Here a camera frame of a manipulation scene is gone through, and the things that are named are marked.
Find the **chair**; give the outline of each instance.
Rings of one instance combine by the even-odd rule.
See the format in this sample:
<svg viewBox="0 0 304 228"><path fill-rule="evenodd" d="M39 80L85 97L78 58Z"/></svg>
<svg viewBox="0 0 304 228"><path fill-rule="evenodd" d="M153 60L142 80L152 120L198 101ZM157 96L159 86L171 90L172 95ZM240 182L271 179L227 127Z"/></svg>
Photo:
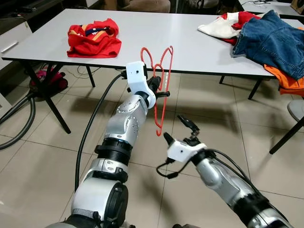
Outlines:
<svg viewBox="0 0 304 228"><path fill-rule="evenodd" d="M117 8L123 11L137 12L170 12L169 0L118 0Z"/></svg>
<svg viewBox="0 0 304 228"><path fill-rule="evenodd" d="M179 0L177 13L216 15L220 0Z"/></svg>

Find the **drawer handle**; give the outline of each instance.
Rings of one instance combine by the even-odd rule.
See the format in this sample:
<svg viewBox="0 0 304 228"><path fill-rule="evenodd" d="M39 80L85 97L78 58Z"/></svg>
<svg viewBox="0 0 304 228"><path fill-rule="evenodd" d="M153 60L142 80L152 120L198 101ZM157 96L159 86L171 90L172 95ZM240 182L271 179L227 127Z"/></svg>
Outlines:
<svg viewBox="0 0 304 228"><path fill-rule="evenodd" d="M15 41L14 43L12 43L11 45L9 45L8 47L4 48L1 53L5 53L8 50L10 50L12 47L16 46L18 44L18 41Z"/></svg>

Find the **pile of clothes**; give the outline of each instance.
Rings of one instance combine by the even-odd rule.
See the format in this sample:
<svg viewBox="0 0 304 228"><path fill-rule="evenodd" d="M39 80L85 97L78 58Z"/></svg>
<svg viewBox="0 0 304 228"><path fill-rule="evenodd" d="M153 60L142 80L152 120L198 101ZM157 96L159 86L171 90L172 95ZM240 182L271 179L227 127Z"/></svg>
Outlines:
<svg viewBox="0 0 304 228"><path fill-rule="evenodd" d="M118 55L121 41L116 38L118 26L112 19L94 21L93 24L72 25L67 32L69 57L114 58Z"/></svg>
<svg viewBox="0 0 304 228"><path fill-rule="evenodd" d="M280 83L280 93L304 96L304 30L293 28L273 11L263 17L226 13L198 30L228 42L233 55L245 54Z"/></svg>

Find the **floor tile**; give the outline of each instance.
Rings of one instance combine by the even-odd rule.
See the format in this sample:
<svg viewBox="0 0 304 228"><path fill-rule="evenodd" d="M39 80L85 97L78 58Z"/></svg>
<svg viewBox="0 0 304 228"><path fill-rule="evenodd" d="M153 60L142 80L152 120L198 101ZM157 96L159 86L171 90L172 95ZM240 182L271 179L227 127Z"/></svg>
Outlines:
<svg viewBox="0 0 304 228"><path fill-rule="evenodd" d="M230 156L248 175L248 166L244 145L242 141L241 129L238 122L229 122L219 119L193 116L185 114L185 117L192 120L200 129L198 139L209 148L217 149ZM173 134L175 139L183 140L191 136L191 130L186 128L182 122L175 117ZM218 156L224 162L228 162L222 156ZM177 171L183 166L180 162L169 164L167 169ZM182 172L184 174L199 176L192 163Z"/></svg>
<svg viewBox="0 0 304 228"><path fill-rule="evenodd" d="M12 138L0 135L0 144L6 143ZM10 159L15 155L19 148L23 145L24 141L19 140L14 145L0 151L0 172L10 161Z"/></svg>
<svg viewBox="0 0 304 228"><path fill-rule="evenodd" d="M82 66L79 69L79 71L81 70L81 72L83 72L84 69L85 67ZM93 79L96 85L95 88L92 88L92 84L89 78L85 78L85 79L79 78L73 84L73 86L70 87L70 89L67 91L67 94L100 99L105 89L108 87L109 83L118 74L120 74L120 72L115 69L101 68L93 74ZM107 101L118 102L119 98L124 92L126 85L127 85L127 81L119 78L113 84L111 90L109 91L105 99Z"/></svg>
<svg viewBox="0 0 304 228"><path fill-rule="evenodd" d="M151 72L148 72L148 77L152 77ZM167 105L166 105L166 110L168 110L168 111L172 111L172 112L175 111L177 96L178 96L178 92L179 92L179 88L180 88L180 79L181 79L181 77L180 77L179 74L173 74L173 73L171 74L170 82L169 82L170 96L167 98ZM127 90L125 89L119 102L122 103L129 96L131 96L131 93L128 93ZM157 107L159 109L163 108L163 102L164 102L164 98L158 98L157 99L156 103L157 103Z"/></svg>
<svg viewBox="0 0 304 228"><path fill-rule="evenodd" d="M157 227L161 207L164 178L154 168L138 164L129 164L129 178L126 186L129 191L126 221L136 227ZM72 199L69 201L60 221L70 215Z"/></svg>
<svg viewBox="0 0 304 228"><path fill-rule="evenodd" d="M274 155L269 150L286 130L242 123L252 182L259 190L304 199L304 133L296 133Z"/></svg>
<svg viewBox="0 0 304 228"><path fill-rule="evenodd" d="M262 192L294 227L302 227L304 199Z"/></svg>
<svg viewBox="0 0 304 228"><path fill-rule="evenodd" d="M67 134L54 114L50 113L28 140L65 149L78 150L87 123L97 103L97 99L64 95L57 104L57 108L71 129L71 134ZM100 107L87 136L83 152L92 153L94 151L115 106L116 103L105 101Z"/></svg>
<svg viewBox="0 0 304 228"><path fill-rule="evenodd" d="M83 154L81 172L90 155ZM58 221L74 186L76 152L26 142L0 174L1 226Z"/></svg>
<svg viewBox="0 0 304 228"><path fill-rule="evenodd" d="M15 105L17 101L22 99L29 89L17 86L11 93L6 96L6 99L12 104ZM62 94L57 94L52 97L52 101L57 104L58 101L63 97ZM36 115L33 124L31 125L28 132L22 137L26 140L33 133L33 131L38 127L38 125L43 121L48 113L51 112L48 104L45 101L39 101L36 99ZM0 127L0 134L15 137L25 126L28 117L30 115L30 104L26 103L21 109L19 109L10 119L5 121Z"/></svg>
<svg viewBox="0 0 304 228"><path fill-rule="evenodd" d="M174 224L201 228L243 228L238 216L197 177L179 175L165 180L158 228Z"/></svg>
<svg viewBox="0 0 304 228"><path fill-rule="evenodd" d="M287 110L292 97L280 95L275 82L263 82L252 100L247 98L252 89L250 86L235 87L240 122L287 130L296 124Z"/></svg>
<svg viewBox="0 0 304 228"><path fill-rule="evenodd" d="M211 80L219 83L221 76L220 75L199 75L199 74L181 74L184 78L197 78L202 80ZM230 76L225 76L224 83L232 84L232 79Z"/></svg>
<svg viewBox="0 0 304 228"><path fill-rule="evenodd" d="M174 113L166 112L162 134L172 133L173 120ZM157 167L166 160L168 145L162 134L160 137L156 135L156 129L154 112L150 110L132 149L131 162Z"/></svg>
<svg viewBox="0 0 304 228"><path fill-rule="evenodd" d="M232 86L211 80L181 78L177 112L238 121Z"/></svg>

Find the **white table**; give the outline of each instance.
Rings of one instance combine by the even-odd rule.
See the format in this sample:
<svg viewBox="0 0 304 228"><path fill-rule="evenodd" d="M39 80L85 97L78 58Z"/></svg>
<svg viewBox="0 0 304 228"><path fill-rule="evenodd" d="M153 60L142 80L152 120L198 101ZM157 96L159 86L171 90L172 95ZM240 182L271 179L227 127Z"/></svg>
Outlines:
<svg viewBox="0 0 304 228"><path fill-rule="evenodd" d="M295 11L290 3L278 2L276 0L269 1L268 4L254 4L249 0L238 0L244 11L254 12L254 13L267 13L270 10L278 12L280 15L293 16L293 17L304 17Z"/></svg>
<svg viewBox="0 0 304 228"><path fill-rule="evenodd" d="M159 60L164 49L174 48L172 72L274 78L259 64L245 58L232 58L232 46L222 40L197 31L198 25L208 24L216 19L213 15L186 15L165 13L143 13L124 11L103 11L66 9L37 30L17 47L6 53L5 60L20 61L38 85L50 108L64 127L70 132L59 111L41 86L30 67L29 60L57 64L50 74L63 65L124 68L127 63L140 60L140 50L147 47L153 57ZM87 24L94 20L113 19L119 27L118 38L122 41L116 58L69 58L67 32L73 24ZM285 19L294 27L303 26L297 20Z"/></svg>

